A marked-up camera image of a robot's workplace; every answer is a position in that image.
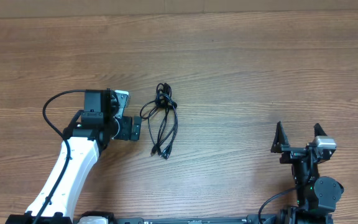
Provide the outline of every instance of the cable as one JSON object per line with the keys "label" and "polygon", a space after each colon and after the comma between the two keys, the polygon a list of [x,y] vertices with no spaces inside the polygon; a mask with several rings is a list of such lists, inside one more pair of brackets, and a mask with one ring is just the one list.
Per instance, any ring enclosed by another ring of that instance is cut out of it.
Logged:
{"label": "cable", "polygon": [[[147,124],[149,125],[149,133],[150,133],[150,137],[152,139],[153,145],[154,145],[152,148],[152,152],[150,154],[153,156],[157,152],[160,157],[162,157],[164,159],[168,159],[169,155],[171,154],[171,151],[172,151],[173,140],[175,140],[175,137],[178,132],[178,115],[177,115],[178,105],[172,100],[172,89],[171,89],[170,85],[168,85],[166,83],[164,83],[164,84],[159,83],[155,89],[155,92],[156,92],[155,99],[146,103],[140,110],[139,114],[142,119],[147,119]],[[150,110],[148,116],[142,116],[143,109],[151,103],[155,103],[154,108]],[[152,130],[150,128],[150,118],[158,111],[159,108],[165,109],[165,116],[161,122],[160,130],[158,131],[157,142],[154,142],[154,139],[152,136]],[[167,125],[167,119],[168,119],[168,114],[169,114],[170,110],[173,110],[175,120],[174,120],[174,124],[173,124],[171,131],[163,138],[163,133],[164,133],[165,127]],[[169,138],[169,136],[171,134],[172,134],[171,141],[165,147],[165,149],[163,151],[161,151],[161,145]]]}
{"label": "cable", "polygon": [[[306,185],[306,184],[310,181],[311,176],[313,175],[313,155],[312,155],[313,151],[312,151],[311,149],[309,149],[308,152],[309,152],[309,158],[310,158],[310,169],[309,169],[308,179],[307,179],[307,181],[304,183],[304,185]],[[262,221],[262,219],[261,219],[261,217],[260,217],[260,214],[262,213],[262,209],[264,209],[264,207],[265,207],[269,202],[271,202],[272,200],[274,200],[274,199],[276,199],[276,198],[278,198],[278,197],[281,197],[281,196],[283,196],[283,195],[286,195],[286,194],[290,193],[290,192],[293,191],[293,190],[298,190],[301,186],[302,186],[302,185],[297,185],[296,187],[293,187],[293,188],[291,188],[291,189],[288,189],[288,190],[286,190],[286,191],[283,191],[283,192],[281,192],[281,193],[279,193],[279,194],[276,194],[276,195],[274,195],[273,197],[269,198],[269,199],[260,207],[260,209],[259,209],[259,212],[258,212],[259,223],[260,223],[260,224],[263,224],[263,221]]]}
{"label": "cable", "polygon": [[49,192],[49,195],[45,198],[45,202],[44,204],[42,205],[41,209],[38,211],[38,214],[37,216],[35,216],[34,218],[34,221],[32,222],[32,224],[36,224],[39,220],[39,218],[41,217],[42,213],[44,212],[45,208],[47,207],[47,205],[50,203],[50,200],[52,199],[53,197],[53,193],[55,193],[56,191],[56,188],[58,187],[60,181],[62,180],[63,178],[63,175],[65,174],[65,171],[67,169],[67,166],[68,166],[68,161],[70,161],[70,153],[71,153],[71,150],[70,150],[70,145],[67,141],[67,139],[64,137],[63,133],[59,131],[59,129],[57,129],[48,119],[47,117],[47,106],[50,102],[52,102],[52,100],[58,98],[59,96],[62,96],[64,94],[67,94],[67,93],[78,93],[78,92],[85,92],[85,90],[68,90],[68,91],[64,91],[62,93],[59,93],[55,96],[53,96],[51,99],[49,99],[45,104],[44,104],[44,107],[42,108],[42,116],[44,116],[44,119],[45,121],[49,124],[49,126],[56,131],[56,133],[62,137],[62,139],[64,140],[65,144],[66,144],[66,147],[67,147],[67,156],[66,156],[66,161],[65,161],[65,164],[63,165],[63,168],[62,168],[62,171],[60,172],[55,184],[53,185],[52,189],[50,190]]}
{"label": "cable", "polygon": [[278,194],[274,195],[273,197],[269,198],[269,199],[260,207],[260,209],[259,209],[259,212],[258,212],[258,220],[259,220],[259,223],[260,223],[260,224],[264,224],[263,221],[262,221],[262,218],[260,217],[260,214],[262,213],[262,210],[264,209],[264,207],[265,207],[269,202],[271,202],[272,200],[274,200],[274,199],[276,199],[276,198],[279,198],[279,197],[281,197],[281,196],[283,196],[283,195],[286,195],[286,194],[290,193],[290,192],[293,191],[293,190],[298,190],[300,187],[301,187],[301,185],[298,185],[298,186],[296,186],[296,187],[293,187],[293,188],[291,188],[291,189],[285,190],[285,191],[283,191],[283,192],[281,192],[281,193],[278,193]]}

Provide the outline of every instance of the wooden table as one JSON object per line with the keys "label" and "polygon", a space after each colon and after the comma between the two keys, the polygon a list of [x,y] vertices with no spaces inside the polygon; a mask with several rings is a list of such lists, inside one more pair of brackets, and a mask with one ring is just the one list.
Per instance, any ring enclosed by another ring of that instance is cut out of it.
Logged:
{"label": "wooden table", "polygon": [[[282,120],[292,146],[321,123],[338,149],[321,175],[345,186],[336,223],[358,223],[358,11],[251,12],[0,20],[0,223],[23,213],[60,150],[42,106],[71,89],[130,91],[137,115],[159,82],[173,88],[179,132],[171,158],[113,141],[86,180],[76,215],[178,218],[257,213],[293,186],[270,153]],[[54,101],[64,128],[83,94]],[[159,118],[152,121],[154,130]],[[269,204],[277,212],[295,196]]]}

